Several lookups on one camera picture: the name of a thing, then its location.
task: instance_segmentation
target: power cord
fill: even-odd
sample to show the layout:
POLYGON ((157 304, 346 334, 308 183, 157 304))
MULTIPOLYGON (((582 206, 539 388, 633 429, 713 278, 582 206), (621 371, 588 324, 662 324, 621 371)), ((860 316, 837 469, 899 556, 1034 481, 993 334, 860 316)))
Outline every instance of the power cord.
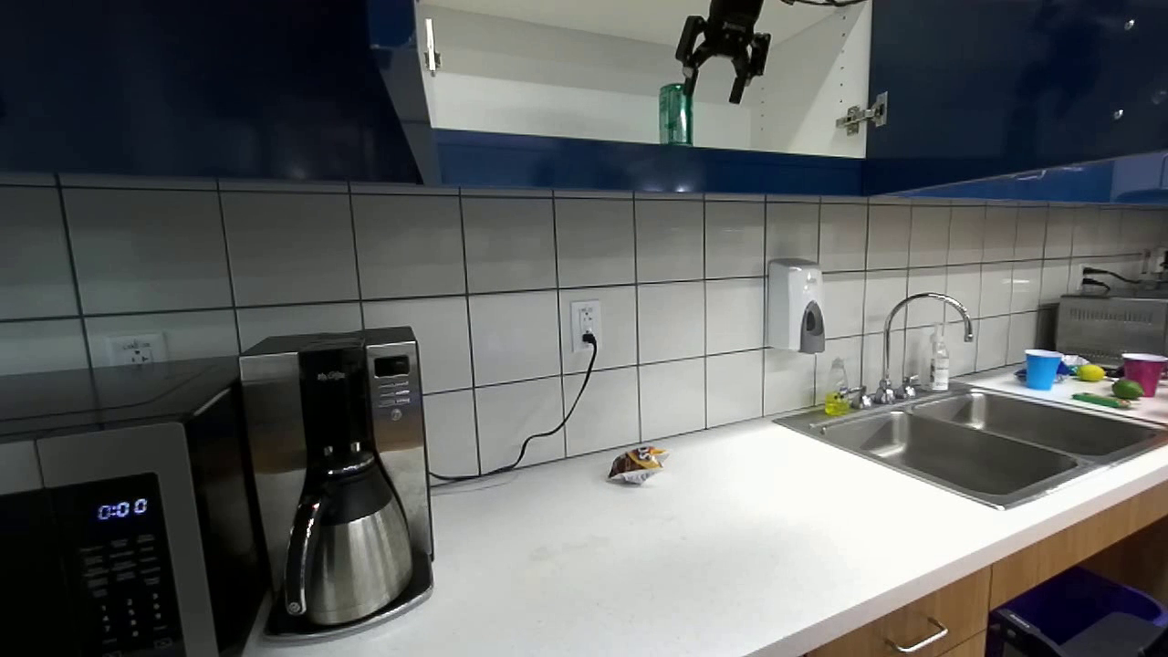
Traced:
POLYGON ((545 439, 558 434, 562 427, 569 427, 569 420, 577 414, 577 405, 582 405, 582 396, 584 396, 584 389, 588 389, 588 383, 591 383, 594 357, 599 357, 599 339, 594 339, 591 330, 584 330, 582 339, 591 347, 588 368, 584 368, 584 380, 582 380, 582 389, 577 389, 569 413, 566 413, 552 429, 535 429, 535 434, 522 439, 520 456, 513 456, 511 462, 505 462, 505 468, 494 468, 494 469, 482 469, 482 474, 437 474, 437 469, 430 469, 430 478, 436 478, 436 481, 482 481, 482 478, 506 474, 506 469, 513 469, 513 468, 526 459, 526 448, 531 448, 532 441, 545 441, 545 439))

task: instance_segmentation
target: kitchen counter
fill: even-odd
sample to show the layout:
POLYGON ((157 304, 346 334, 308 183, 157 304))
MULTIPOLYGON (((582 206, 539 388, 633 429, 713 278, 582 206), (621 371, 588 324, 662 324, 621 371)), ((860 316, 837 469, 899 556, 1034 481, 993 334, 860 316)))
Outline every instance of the kitchen counter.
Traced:
POLYGON ((606 481, 612 456, 437 489, 419 610, 249 653, 808 653, 1168 481, 1162 444, 993 509, 779 424, 666 448, 644 489, 606 481))

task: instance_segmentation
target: stainless steel sink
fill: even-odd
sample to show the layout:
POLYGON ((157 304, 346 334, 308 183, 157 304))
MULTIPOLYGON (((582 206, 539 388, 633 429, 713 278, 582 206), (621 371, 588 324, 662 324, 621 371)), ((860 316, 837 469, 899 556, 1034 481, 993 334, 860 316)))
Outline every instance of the stainless steel sink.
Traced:
POLYGON ((896 469, 951 486, 982 504, 1010 508, 1039 489, 1074 478, 1083 462, 1015 441, 1009 434, 945 424, 916 413, 865 413, 815 424, 819 439, 878 459, 896 469))
POLYGON ((1061 448, 1088 459, 1119 459, 1156 444, 1156 429, 1141 424, 1116 424, 1101 414, 1034 405, 1017 396, 988 396, 988 392, 920 405, 916 414, 984 427, 993 434, 1010 434, 1010 439, 1061 448))
POLYGON ((795 427, 993 508, 1015 508, 1107 459, 1162 444, 1141 424, 993 392, 943 392, 795 427))

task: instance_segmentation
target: bottle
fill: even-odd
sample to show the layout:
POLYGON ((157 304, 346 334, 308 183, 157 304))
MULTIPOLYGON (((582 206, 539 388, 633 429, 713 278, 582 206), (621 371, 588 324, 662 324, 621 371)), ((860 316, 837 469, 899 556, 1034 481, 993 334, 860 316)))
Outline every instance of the bottle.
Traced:
POLYGON ((945 339, 934 330, 930 344, 934 344, 934 357, 926 363, 926 388, 930 389, 948 389, 948 351, 945 351, 945 339))

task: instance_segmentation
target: cabinet handle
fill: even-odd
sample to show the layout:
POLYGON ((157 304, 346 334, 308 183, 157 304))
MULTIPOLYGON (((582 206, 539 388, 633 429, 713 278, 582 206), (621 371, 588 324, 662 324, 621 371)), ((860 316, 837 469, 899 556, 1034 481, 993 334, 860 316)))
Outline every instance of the cabinet handle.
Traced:
POLYGON ((945 626, 943 621, 934 621, 934 618, 925 618, 925 621, 934 626, 926 637, 910 641, 910 644, 900 644, 900 641, 896 641, 896 637, 882 637, 882 641, 888 641, 891 649, 899 649, 899 653, 920 653, 920 649, 926 649, 926 644, 945 641, 948 626, 945 626))

